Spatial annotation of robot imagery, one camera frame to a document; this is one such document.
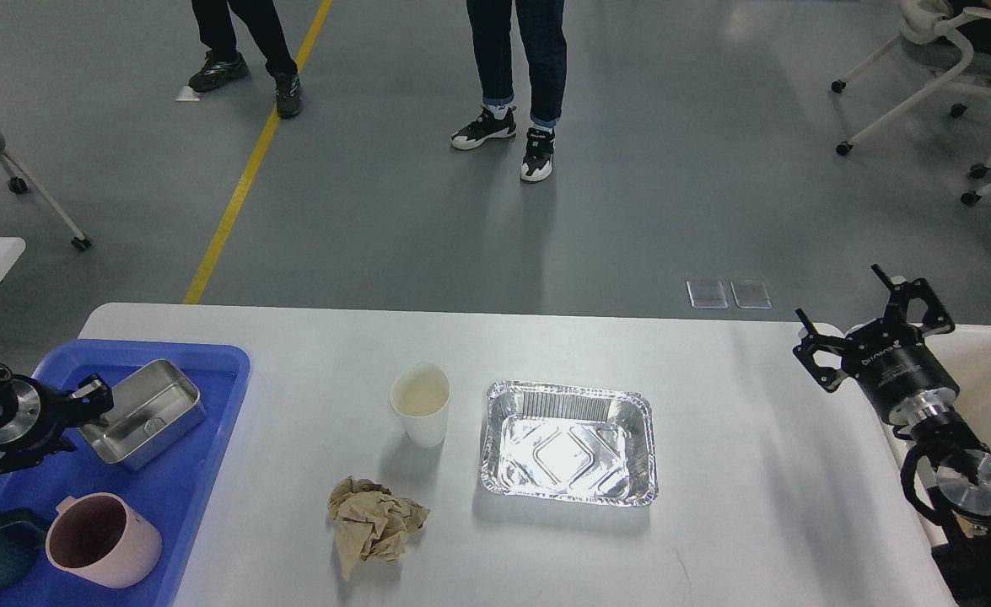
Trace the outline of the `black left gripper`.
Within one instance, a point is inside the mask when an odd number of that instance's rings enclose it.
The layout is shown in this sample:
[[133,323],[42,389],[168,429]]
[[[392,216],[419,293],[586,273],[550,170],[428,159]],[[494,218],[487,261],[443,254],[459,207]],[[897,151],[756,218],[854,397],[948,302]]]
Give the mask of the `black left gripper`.
[[67,427],[107,427],[105,415],[114,404],[112,389],[99,375],[89,375],[67,393],[14,376],[0,392],[0,474],[37,466],[51,454],[74,452],[73,442],[64,437]]

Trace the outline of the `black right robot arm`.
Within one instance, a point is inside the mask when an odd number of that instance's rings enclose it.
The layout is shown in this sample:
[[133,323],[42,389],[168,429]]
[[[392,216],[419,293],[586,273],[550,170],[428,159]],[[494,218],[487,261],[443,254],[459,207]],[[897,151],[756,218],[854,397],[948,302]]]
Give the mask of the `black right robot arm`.
[[954,407],[959,385],[927,339],[956,325],[927,280],[873,272],[889,293],[880,318],[842,336],[820,333],[802,309],[794,356],[827,392],[857,381],[893,437],[907,443],[905,499],[945,541],[931,550],[961,606],[991,606],[991,449]]

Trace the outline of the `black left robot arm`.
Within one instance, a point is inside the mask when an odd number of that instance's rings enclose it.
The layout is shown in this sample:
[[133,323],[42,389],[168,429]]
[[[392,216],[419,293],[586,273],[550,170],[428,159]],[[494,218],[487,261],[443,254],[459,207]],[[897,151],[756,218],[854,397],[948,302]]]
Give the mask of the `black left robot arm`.
[[58,389],[0,362],[0,475],[37,466],[51,454],[74,452],[64,432],[104,426],[113,407],[112,389],[97,373],[76,389]]

